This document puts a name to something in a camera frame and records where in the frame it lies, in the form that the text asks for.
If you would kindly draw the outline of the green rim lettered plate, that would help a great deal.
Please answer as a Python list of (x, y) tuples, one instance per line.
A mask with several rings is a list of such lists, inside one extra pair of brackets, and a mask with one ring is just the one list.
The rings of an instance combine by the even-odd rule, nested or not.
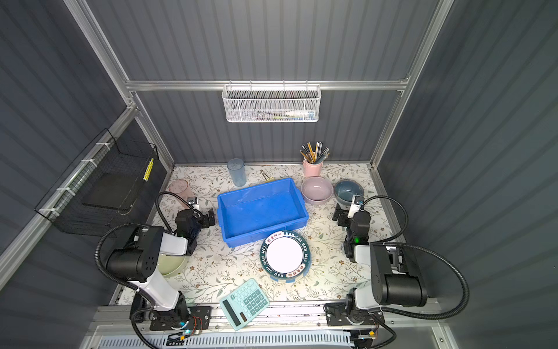
[(275, 282), (294, 283), (308, 274), (311, 262), (309, 244), (295, 231), (275, 232), (260, 248), (262, 268)]

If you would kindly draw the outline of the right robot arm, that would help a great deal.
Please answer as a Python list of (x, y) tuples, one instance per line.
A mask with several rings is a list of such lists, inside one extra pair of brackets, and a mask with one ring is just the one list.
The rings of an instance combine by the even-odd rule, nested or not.
[[(373, 200), (387, 200), (399, 206), (404, 222), (399, 231), (379, 241), (369, 240), (371, 214), (365, 210)], [(370, 286), (354, 288), (347, 294), (344, 312), (373, 311), (380, 305), (402, 305), (421, 307), (428, 295), (415, 254), (396, 246), (395, 240), (408, 228), (409, 217), (404, 206), (389, 196), (372, 196), (365, 199), (354, 195), (348, 209), (338, 206), (333, 220), (346, 229), (343, 252), (352, 263), (370, 267)]]

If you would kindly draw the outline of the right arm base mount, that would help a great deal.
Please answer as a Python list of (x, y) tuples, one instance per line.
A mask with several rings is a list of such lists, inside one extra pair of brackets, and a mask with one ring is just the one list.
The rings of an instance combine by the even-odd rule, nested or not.
[(326, 322), (329, 327), (367, 326), (378, 327), (373, 316), (382, 319), (379, 312), (372, 313), (356, 307), (355, 296), (350, 293), (342, 302), (327, 302), (323, 306)]

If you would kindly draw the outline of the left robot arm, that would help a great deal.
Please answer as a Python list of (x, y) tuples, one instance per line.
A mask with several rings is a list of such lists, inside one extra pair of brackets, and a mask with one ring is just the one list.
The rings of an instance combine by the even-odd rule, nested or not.
[[(165, 195), (186, 206), (177, 213), (175, 229), (161, 210), (161, 197)], [(102, 236), (94, 260), (105, 277), (134, 290), (153, 311), (185, 314), (188, 308), (184, 296), (158, 270), (158, 260), (162, 255), (190, 257), (196, 250), (200, 232), (216, 224), (215, 213), (213, 209), (201, 212), (196, 197), (187, 201), (169, 191), (158, 194), (155, 209), (162, 226), (136, 222), (118, 225)]]

